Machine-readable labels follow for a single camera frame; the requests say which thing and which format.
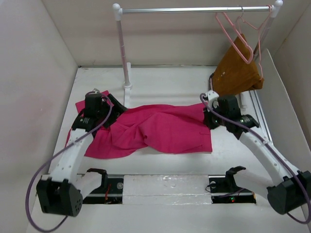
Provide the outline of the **pink trousers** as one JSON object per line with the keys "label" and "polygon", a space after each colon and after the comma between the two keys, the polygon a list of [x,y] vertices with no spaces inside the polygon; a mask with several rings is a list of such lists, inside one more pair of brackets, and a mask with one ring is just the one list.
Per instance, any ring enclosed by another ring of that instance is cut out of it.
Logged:
{"label": "pink trousers", "polygon": [[203,124],[202,103],[130,108],[108,129],[101,127],[85,156],[117,159],[151,147],[161,153],[212,152],[210,129]]}

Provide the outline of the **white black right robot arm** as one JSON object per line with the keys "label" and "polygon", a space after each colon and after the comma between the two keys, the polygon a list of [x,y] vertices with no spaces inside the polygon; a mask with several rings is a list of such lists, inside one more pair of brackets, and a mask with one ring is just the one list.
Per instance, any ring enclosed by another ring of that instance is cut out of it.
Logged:
{"label": "white black right robot arm", "polygon": [[224,126],[244,144],[263,165],[270,179],[261,178],[243,167],[235,167],[233,175],[225,178],[230,191],[245,188],[268,200],[279,214],[302,206],[311,205],[311,173],[302,172],[291,164],[269,141],[250,115],[242,115],[235,96],[220,97],[214,91],[200,94],[204,105],[204,124],[209,129]]}

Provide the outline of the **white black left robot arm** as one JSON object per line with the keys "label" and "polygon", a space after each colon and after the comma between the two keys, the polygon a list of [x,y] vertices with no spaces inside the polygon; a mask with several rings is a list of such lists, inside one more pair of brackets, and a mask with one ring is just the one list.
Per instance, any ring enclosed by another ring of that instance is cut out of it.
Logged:
{"label": "white black left robot arm", "polygon": [[78,170],[99,129],[109,128],[126,110],[111,94],[92,91],[85,95],[85,106],[72,124],[60,160],[54,170],[36,185],[42,212],[75,217],[89,194],[110,188],[106,170],[90,168],[82,176],[78,175]]}

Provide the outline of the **brown trousers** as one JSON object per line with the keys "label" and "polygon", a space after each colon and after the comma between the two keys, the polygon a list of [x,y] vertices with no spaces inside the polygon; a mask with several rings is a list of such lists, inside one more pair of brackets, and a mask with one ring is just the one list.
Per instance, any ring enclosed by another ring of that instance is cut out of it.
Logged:
{"label": "brown trousers", "polygon": [[215,71],[210,75],[211,90],[219,96],[263,88],[264,78],[258,72],[255,61],[247,64],[231,46]]}

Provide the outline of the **pink hanger with brown trousers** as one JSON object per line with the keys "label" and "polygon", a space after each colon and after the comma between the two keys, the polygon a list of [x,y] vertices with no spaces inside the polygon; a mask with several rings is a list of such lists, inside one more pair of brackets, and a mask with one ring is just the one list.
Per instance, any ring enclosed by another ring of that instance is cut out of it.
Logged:
{"label": "pink hanger with brown trousers", "polygon": [[259,26],[254,26],[251,23],[249,23],[248,21],[246,21],[243,18],[243,14],[244,14],[244,8],[241,7],[242,9],[242,14],[240,16],[237,17],[236,19],[236,25],[238,26],[238,30],[240,33],[242,33],[241,31],[241,27],[240,27],[240,22],[242,22],[243,24],[248,25],[249,27],[251,27],[252,29],[257,31],[257,39],[258,42],[253,50],[253,61],[257,61],[259,70],[260,70],[260,77],[263,78],[263,70],[262,70],[262,66],[261,66],[261,42],[265,39],[265,37],[267,36],[270,27],[272,25],[272,22],[275,18],[275,7],[273,5],[267,5],[267,7],[269,8],[269,14],[266,17],[266,19],[259,25]]}

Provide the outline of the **white clothes rack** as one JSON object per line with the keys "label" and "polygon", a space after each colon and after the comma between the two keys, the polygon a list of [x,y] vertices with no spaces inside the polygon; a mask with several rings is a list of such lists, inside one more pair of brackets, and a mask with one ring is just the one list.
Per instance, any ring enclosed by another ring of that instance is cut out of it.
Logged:
{"label": "white clothes rack", "polygon": [[[275,18],[277,17],[281,7],[283,5],[283,1],[276,0],[273,4],[275,7]],[[119,38],[119,44],[120,44],[120,51],[121,51],[121,61],[122,61],[122,69],[123,69],[123,75],[124,75],[124,106],[130,107],[130,97],[131,97],[131,90],[132,90],[132,84],[130,82],[130,78],[132,77],[131,74],[131,63],[127,62],[126,59],[126,53],[125,53],[125,45],[124,45],[124,39],[123,39],[123,32],[122,32],[122,25],[121,25],[121,17],[123,15],[129,15],[129,14],[172,14],[172,13],[214,13],[215,18],[221,27],[223,33],[226,35],[227,39],[229,40],[230,44],[234,47],[234,49],[237,51],[237,53],[240,55],[240,57],[247,63],[251,63],[253,60],[253,50],[250,45],[243,39],[242,34],[239,32],[236,23],[233,23],[230,18],[228,17],[227,13],[231,12],[241,12],[243,6],[237,6],[237,7],[190,7],[190,8],[146,8],[146,9],[123,9],[118,3],[114,3],[112,5],[112,10],[114,14],[114,19],[116,21],[117,30],[118,30],[118,38]],[[266,6],[245,6],[244,13],[245,12],[269,12],[269,8]],[[234,44],[233,40],[229,36],[228,32],[224,28],[223,24],[220,22],[218,18],[218,14],[222,14],[232,30],[237,34],[237,37],[242,41],[242,43],[245,45],[245,47],[250,52],[250,57],[245,57],[242,52],[238,49],[238,47]]]}

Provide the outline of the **aluminium side rail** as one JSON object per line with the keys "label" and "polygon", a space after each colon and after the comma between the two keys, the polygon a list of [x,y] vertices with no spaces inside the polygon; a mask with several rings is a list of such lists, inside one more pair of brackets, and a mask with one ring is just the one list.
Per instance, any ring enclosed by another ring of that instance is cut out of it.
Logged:
{"label": "aluminium side rail", "polygon": [[267,124],[267,121],[264,115],[264,111],[259,100],[259,96],[256,90],[251,90],[249,91],[249,93],[250,93],[250,98],[251,98],[251,101],[253,103],[253,106],[256,112],[258,123],[261,129],[263,130],[263,133],[266,136],[266,138],[268,138],[269,141],[273,142],[270,131],[269,131],[269,127],[268,127],[268,124]]}

